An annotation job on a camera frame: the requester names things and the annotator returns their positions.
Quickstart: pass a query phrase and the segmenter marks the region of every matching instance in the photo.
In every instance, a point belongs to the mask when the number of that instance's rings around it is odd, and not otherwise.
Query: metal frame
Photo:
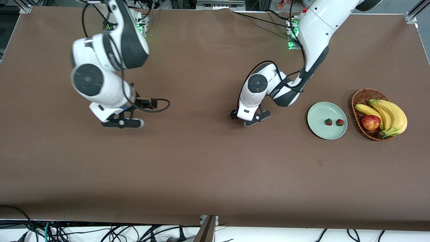
[[[205,222],[200,227],[199,232],[194,238],[193,242],[213,242],[215,234],[215,226],[217,224],[217,216],[208,215]]]
[[[30,13],[31,8],[33,6],[44,6],[46,4],[46,0],[13,0],[18,8],[20,9],[19,13]]]
[[[423,12],[426,7],[430,5],[430,0],[421,0],[415,7],[413,7],[409,12],[405,13],[405,20],[407,24],[415,24],[417,22],[417,16]]]
[[[260,1],[260,11],[265,11],[270,9],[270,5],[272,4],[272,0],[259,0]]]

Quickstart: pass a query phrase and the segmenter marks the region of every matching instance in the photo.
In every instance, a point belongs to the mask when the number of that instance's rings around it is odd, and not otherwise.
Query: white floor
[[[171,226],[162,226],[155,230],[160,231]],[[75,227],[67,228],[65,232],[84,232],[99,230],[105,228],[106,230],[69,235],[70,242],[99,242],[107,233],[110,227]],[[150,226],[136,226],[139,234],[142,235]],[[195,236],[199,228],[184,228],[184,234],[187,238]],[[0,230],[0,242],[17,241],[27,229],[2,229]],[[232,242],[315,242],[322,229],[292,229],[292,228],[256,228],[256,227],[224,227],[216,228],[215,242],[226,242],[233,239]],[[380,230],[357,230],[360,236],[360,242],[377,242]],[[128,242],[137,240],[137,234],[129,228],[123,233],[127,237]],[[178,238],[179,230],[170,230],[156,236],[157,242],[164,242],[169,237]],[[415,232],[415,231],[386,231],[380,242],[429,242],[430,232]],[[34,233],[28,233],[25,242],[36,242]],[[324,234],[321,242],[354,242],[348,235],[346,230],[329,229]]]

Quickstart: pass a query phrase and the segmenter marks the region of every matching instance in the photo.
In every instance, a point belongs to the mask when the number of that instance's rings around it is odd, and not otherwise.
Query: black cable
[[[381,237],[385,233],[385,230],[382,230],[378,237],[378,242],[381,242]]]
[[[249,15],[246,15],[246,14],[239,13],[239,12],[234,12],[234,13],[239,14],[239,15],[242,15],[242,16],[245,16],[245,17],[248,17],[248,18],[252,18],[252,19],[256,19],[256,20],[263,21],[263,22],[271,23],[271,24],[274,24],[274,25],[279,25],[279,26],[282,26],[282,27],[289,28],[289,29],[291,29],[292,33],[295,35],[295,33],[294,33],[294,28],[293,28],[293,26],[292,26],[292,22],[291,22],[292,6],[293,6],[293,5],[292,5],[292,3],[291,3],[291,5],[290,5],[290,11],[289,11],[289,15],[290,15],[290,17],[288,17],[288,18],[284,18],[284,17],[280,16],[279,14],[277,14],[275,11],[272,11],[272,10],[270,10],[270,9],[268,9],[268,10],[267,10],[268,12],[273,13],[274,15],[276,15],[276,17],[278,17],[278,18],[280,18],[280,19],[283,19],[283,20],[289,20],[289,21],[290,21],[290,26],[282,25],[282,24],[278,24],[278,23],[271,22],[271,21],[267,21],[267,20],[264,20],[264,19],[259,19],[259,18],[253,17],[253,16],[249,16]],[[303,69],[304,69],[304,70],[306,70],[306,56],[305,56],[305,53],[304,53],[304,50],[303,50],[303,46],[302,46],[302,44],[300,43],[300,41],[298,40],[298,38],[297,38],[297,37],[296,37],[296,40],[297,40],[297,43],[298,43],[298,44],[299,44],[299,46],[300,46],[301,54],[302,54],[302,56],[303,56]],[[293,75],[293,74],[299,73],[299,72],[300,72],[300,70],[299,70],[299,71],[296,71],[296,72],[293,72],[293,73],[290,73],[290,74],[288,74],[288,75],[287,75],[287,77],[289,77],[289,76],[291,76],[291,75]]]
[[[151,226],[151,228],[149,228],[137,242],[142,242],[148,234],[153,233],[154,230],[158,229],[159,227],[161,227],[161,225],[158,224]]]
[[[296,40],[297,40],[297,43],[299,44],[299,46],[300,46],[300,49],[301,49],[301,54],[303,55],[303,70],[304,71],[306,71],[306,56],[305,56],[305,54],[304,54],[304,50],[303,50],[303,46],[301,45],[301,43],[300,43],[300,40],[298,40],[298,37],[296,36],[296,34],[294,33],[294,28],[293,28],[293,25],[292,25],[292,22],[291,22],[291,19],[292,19],[292,13],[291,13],[291,11],[292,11],[292,9],[293,9],[293,1],[291,1],[291,5],[290,5],[290,15],[289,15],[289,21],[290,21],[290,27],[291,27],[291,32],[292,32],[292,34],[294,34],[294,36],[296,37]]]
[[[182,228],[189,228],[189,227],[200,227],[200,226],[185,225],[185,226],[178,226],[178,227],[168,228],[168,229],[165,229],[165,230],[161,230],[161,231],[159,231],[157,233],[154,233],[154,235],[151,235],[150,237],[146,238],[145,240],[143,240],[143,242],[146,242],[146,241],[150,240],[151,238],[155,237],[159,233],[163,233],[163,232],[166,232],[168,230],[179,229],[180,227],[182,227]]]
[[[92,233],[92,232],[98,232],[98,231],[102,231],[102,230],[109,230],[109,229],[99,229],[99,230],[92,230],[92,231],[85,231],[85,232],[64,233],[63,235]]]
[[[136,1],[139,5],[140,5],[140,7],[142,8],[142,9],[144,9],[143,8],[143,6],[142,6],[142,4],[140,3],[140,1]],[[145,5],[146,5],[146,7],[147,8],[149,8],[149,9],[151,9],[149,6],[148,6],[148,4],[146,4],[145,2],[143,2]]]
[[[33,229],[36,231],[36,226],[34,225],[33,221],[30,219],[30,217],[24,212],[22,211],[20,208],[15,207],[15,206],[11,206],[11,205],[0,205],[0,208],[11,208],[11,209],[15,209],[17,211],[19,211],[20,213],[22,213],[22,215],[24,215],[24,217],[28,220],[28,222],[31,224],[31,226],[33,227]],[[36,235],[36,240],[37,242],[39,242],[39,236]]]
[[[104,21],[106,22],[106,25],[111,28],[109,26],[109,21],[104,17],[103,13],[100,12],[100,10],[93,4],[93,7],[97,10],[97,12],[100,14],[100,16],[104,19]]]
[[[118,236],[119,236],[122,232],[124,232],[124,230],[126,230],[126,229],[128,229],[128,228],[130,228],[130,227],[132,227],[132,226],[130,225],[130,226],[125,227],[125,229],[121,230],[118,234],[114,233],[116,236],[113,238],[113,240],[112,240],[112,241],[114,241],[116,238],[118,238]]]
[[[357,239],[352,237],[352,235],[349,233],[349,230],[347,230],[348,236],[353,239],[355,242],[360,242],[360,236],[358,236],[357,230],[354,230],[355,235],[357,236]]]
[[[320,242],[320,241],[321,241],[321,239],[323,238],[324,234],[326,233],[326,231],[327,231],[327,229],[324,229],[324,230],[322,231],[322,233],[320,234],[319,238],[318,238],[315,242]]]
[[[282,17],[281,15],[279,15],[277,12],[275,12],[273,10],[267,9],[266,12],[271,12],[272,14],[276,15],[276,17],[278,17],[280,19],[289,20],[289,17],[288,18],[284,18],[284,17]]]
[[[137,240],[136,240],[136,242],[137,241],[139,241],[139,238],[140,238],[140,235],[139,235],[139,232],[137,231],[137,229],[134,227],[134,226],[132,226],[132,228],[136,231],[136,233],[137,233]]]
[[[167,106],[166,107],[164,107],[164,108],[162,108],[162,109],[158,109],[158,110],[149,110],[149,109],[144,109],[144,108],[141,108],[141,107],[139,107],[139,106],[137,106],[135,103],[133,103],[130,99],[129,99],[129,97],[127,96],[127,94],[126,94],[126,90],[125,90],[125,88],[124,88],[124,67],[123,67],[123,63],[124,63],[124,61],[123,61],[123,57],[122,57],[122,55],[120,54],[120,52],[119,52],[119,50],[118,50],[118,47],[117,47],[117,44],[115,44],[115,41],[112,39],[112,36],[110,36],[110,35],[108,35],[109,36],[109,40],[114,44],[114,47],[115,47],[115,50],[117,51],[117,53],[118,53],[118,55],[120,56],[120,66],[121,66],[121,81],[122,81],[122,89],[123,89],[123,94],[124,94],[124,97],[126,98],[126,100],[127,100],[127,102],[129,102],[129,104],[131,104],[133,107],[135,107],[136,109],[139,109],[139,110],[141,110],[141,111],[144,111],[144,112],[149,112],[149,113],[158,113],[158,112],[163,112],[163,111],[165,111],[166,109],[168,109],[169,107],[170,107],[170,101],[168,100],[168,99],[165,99],[165,98],[154,98],[154,100],[156,100],[156,101],[165,101],[166,103],[167,103]]]
[[[235,13],[235,14],[242,15],[242,16],[245,16],[245,17],[248,17],[248,18],[252,18],[252,19],[256,19],[256,20],[260,20],[260,21],[263,21],[263,22],[266,22],[266,23],[270,23],[270,24],[274,24],[274,25],[279,25],[279,26],[282,26],[282,27],[285,27],[285,28],[292,28],[292,27],[287,26],[287,25],[282,25],[282,24],[278,24],[278,23],[271,22],[271,21],[268,21],[268,20],[259,19],[259,18],[256,18],[256,17],[253,17],[253,16],[249,16],[249,15],[246,15],[246,14],[243,14],[243,13],[239,13],[239,12],[234,12],[234,13]]]
[[[150,12],[151,12],[151,9],[149,9],[149,11],[143,17],[141,17],[140,19],[137,19],[137,21],[141,21],[142,19],[146,18]]]
[[[140,8],[138,8],[138,7],[135,7],[135,6],[130,6],[130,5],[126,2],[126,0],[123,0],[123,2],[126,4],[126,6],[127,6],[129,9],[140,9]]]
[[[108,236],[110,236],[112,234],[113,231],[115,231],[116,229],[118,229],[120,226],[116,226],[115,228],[112,228],[109,230],[109,232],[107,232],[103,238],[100,240],[100,242],[103,242]]]
[[[89,4],[85,4],[85,7],[82,10],[82,16],[81,16],[81,21],[82,21],[82,29],[83,29],[83,33],[85,34],[85,37],[88,38],[88,34],[86,33],[86,29],[85,29],[85,22],[84,22],[84,16],[85,16],[85,11],[88,8]]]

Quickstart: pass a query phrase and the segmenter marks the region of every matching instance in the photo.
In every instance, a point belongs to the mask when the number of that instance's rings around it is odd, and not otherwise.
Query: strawberry
[[[343,126],[343,125],[344,125],[344,121],[343,121],[343,120],[341,120],[341,119],[338,119],[338,120],[336,121],[336,125],[337,125],[337,126]]]
[[[324,123],[328,126],[331,126],[333,124],[333,121],[330,118],[328,118],[324,121]]]

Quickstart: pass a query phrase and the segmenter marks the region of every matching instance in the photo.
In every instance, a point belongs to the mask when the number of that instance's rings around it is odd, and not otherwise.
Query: green plate
[[[333,120],[332,126],[324,123],[328,118]],[[344,121],[343,126],[336,125],[336,120],[338,119]],[[316,135],[326,140],[335,140],[341,137],[347,131],[348,126],[347,116],[344,111],[331,102],[314,104],[307,113],[307,123]]]

